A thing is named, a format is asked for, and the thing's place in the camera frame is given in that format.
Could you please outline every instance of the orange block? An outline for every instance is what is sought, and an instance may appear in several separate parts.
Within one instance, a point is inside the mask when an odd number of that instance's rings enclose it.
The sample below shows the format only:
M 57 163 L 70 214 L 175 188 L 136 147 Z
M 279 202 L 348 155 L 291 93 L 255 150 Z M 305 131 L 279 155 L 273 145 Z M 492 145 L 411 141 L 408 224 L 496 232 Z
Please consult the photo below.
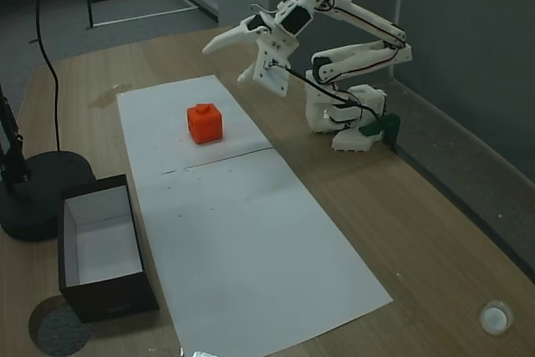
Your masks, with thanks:
M 188 109 L 187 126 L 197 144 L 223 138 L 223 119 L 214 104 L 198 104 Z

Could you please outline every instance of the lamp base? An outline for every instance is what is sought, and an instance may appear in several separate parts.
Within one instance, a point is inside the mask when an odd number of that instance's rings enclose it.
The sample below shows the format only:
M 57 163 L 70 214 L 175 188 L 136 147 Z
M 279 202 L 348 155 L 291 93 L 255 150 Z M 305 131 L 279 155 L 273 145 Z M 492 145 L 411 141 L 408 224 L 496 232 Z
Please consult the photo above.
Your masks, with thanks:
M 73 152 L 46 152 L 26 160 L 29 182 L 9 194 L 0 182 L 0 226 L 11 237 L 39 242 L 58 236 L 62 191 L 95 180 L 91 166 Z

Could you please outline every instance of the open box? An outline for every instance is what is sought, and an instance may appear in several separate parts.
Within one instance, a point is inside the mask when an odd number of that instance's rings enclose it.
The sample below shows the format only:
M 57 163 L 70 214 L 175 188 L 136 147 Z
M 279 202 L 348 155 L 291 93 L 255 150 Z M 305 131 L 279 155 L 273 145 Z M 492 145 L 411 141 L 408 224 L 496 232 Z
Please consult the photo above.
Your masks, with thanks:
M 59 218 L 59 289 L 82 322 L 158 309 L 126 176 L 64 192 Z

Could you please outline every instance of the wooden table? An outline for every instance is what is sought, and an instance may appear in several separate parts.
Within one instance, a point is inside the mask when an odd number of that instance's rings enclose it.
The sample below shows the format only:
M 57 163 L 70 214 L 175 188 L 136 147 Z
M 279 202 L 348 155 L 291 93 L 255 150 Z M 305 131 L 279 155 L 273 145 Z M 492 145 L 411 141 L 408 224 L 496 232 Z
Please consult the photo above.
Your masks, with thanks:
M 535 286 L 520 270 L 383 145 L 364 154 L 334 152 L 330 135 L 311 134 L 300 83 L 292 82 L 286 99 L 255 84 L 238 87 L 254 50 L 234 47 L 204 57 L 201 49 L 220 32 L 158 38 L 56 63 L 63 148 L 85 156 L 97 177 L 127 173 L 132 182 L 115 96 L 215 74 L 394 299 L 277 356 L 534 356 Z M 19 117 L 26 156 L 54 148 L 53 88 L 46 68 L 38 69 Z M 139 215 L 139 206 L 135 211 Z M 144 233 L 141 239 L 161 311 L 96 324 L 77 355 L 180 355 Z M 29 338 L 28 318 L 59 294 L 57 271 L 55 241 L 27 244 L 0 232 L 1 356 L 41 355 Z M 493 299 L 506 301 L 515 314 L 500 338 L 484 334 L 479 324 L 482 307 Z

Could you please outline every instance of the black lamp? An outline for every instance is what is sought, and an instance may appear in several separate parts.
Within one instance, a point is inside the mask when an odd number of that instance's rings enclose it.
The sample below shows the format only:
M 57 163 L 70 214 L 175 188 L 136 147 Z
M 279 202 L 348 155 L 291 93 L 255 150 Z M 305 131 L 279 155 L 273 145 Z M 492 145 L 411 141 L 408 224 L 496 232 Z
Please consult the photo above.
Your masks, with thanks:
M 44 50 L 40 5 L 40 0 L 37 0 L 35 24 L 38 43 L 55 82 L 55 151 L 24 159 L 23 137 L 18 133 L 17 121 L 0 87 L 0 122 L 9 143 L 5 152 L 0 145 L 0 226 L 11 237 L 30 242 L 56 237 L 62 192 L 71 186 L 94 181 L 91 166 L 85 158 L 60 148 L 59 81 Z

